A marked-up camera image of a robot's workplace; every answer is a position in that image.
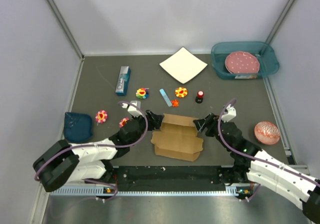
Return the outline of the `brown cardboard box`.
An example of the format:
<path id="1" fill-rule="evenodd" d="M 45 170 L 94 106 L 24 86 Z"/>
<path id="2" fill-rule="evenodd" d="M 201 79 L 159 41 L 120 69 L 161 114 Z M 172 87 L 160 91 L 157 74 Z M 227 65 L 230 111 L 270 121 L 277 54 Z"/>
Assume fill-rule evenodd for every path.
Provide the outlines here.
<path id="1" fill-rule="evenodd" d="M 203 151 L 204 140 L 198 137 L 195 117 L 164 114 L 159 130 L 152 132 L 150 142 L 157 156 L 194 162 Z"/>

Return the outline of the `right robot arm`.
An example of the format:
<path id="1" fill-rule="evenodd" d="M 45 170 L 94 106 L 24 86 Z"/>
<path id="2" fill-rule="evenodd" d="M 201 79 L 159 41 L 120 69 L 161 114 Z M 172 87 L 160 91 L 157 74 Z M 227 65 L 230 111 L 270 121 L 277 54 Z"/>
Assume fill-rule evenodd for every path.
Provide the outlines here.
<path id="1" fill-rule="evenodd" d="M 250 181 L 284 197 L 313 223 L 320 222 L 320 180 L 291 168 L 243 137 L 234 122 L 213 113 L 193 122 L 198 132 L 216 138 L 234 159 L 237 182 Z"/>

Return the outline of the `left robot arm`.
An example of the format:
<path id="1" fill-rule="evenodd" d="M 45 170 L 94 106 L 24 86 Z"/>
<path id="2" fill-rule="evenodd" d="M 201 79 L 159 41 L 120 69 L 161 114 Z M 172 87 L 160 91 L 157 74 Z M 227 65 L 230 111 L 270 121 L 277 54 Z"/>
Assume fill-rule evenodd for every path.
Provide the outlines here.
<path id="1" fill-rule="evenodd" d="M 127 154 L 148 131 L 159 130 L 163 119 L 164 115 L 148 110 L 132 116 L 118 132 L 103 140 L 77 144 L 61 139 L 33 163 L 35 180 L 48 193 L 88 179 L 109 182 L 114 175 L 111 160 Z"/>

